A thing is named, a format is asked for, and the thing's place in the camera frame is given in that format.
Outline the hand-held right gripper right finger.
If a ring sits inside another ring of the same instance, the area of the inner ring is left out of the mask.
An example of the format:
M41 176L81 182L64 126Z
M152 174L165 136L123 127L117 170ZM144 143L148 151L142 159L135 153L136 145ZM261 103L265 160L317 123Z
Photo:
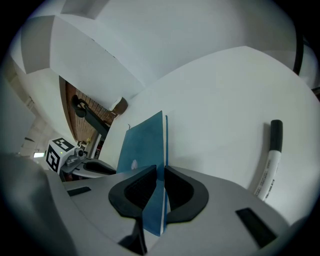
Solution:
M175 166L164 169L170 210L152 256L249 256L289 224L242 186Z

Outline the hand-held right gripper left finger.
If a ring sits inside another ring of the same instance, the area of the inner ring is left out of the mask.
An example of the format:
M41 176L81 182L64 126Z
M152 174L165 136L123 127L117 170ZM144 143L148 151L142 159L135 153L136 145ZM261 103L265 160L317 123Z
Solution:
M143 210L156 189L156 165L64 183L85 218L116 244L147 253Z

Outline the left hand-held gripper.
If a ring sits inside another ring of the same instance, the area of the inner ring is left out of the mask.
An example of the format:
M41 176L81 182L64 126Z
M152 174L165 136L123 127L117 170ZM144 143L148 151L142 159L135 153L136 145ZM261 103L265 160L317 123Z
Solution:
M49 141L45 161L48 168L57 174L74 174L90 179L116 174L116 170L103 161L97 159L84 161L86 158L87 154L82 148L61 137Z

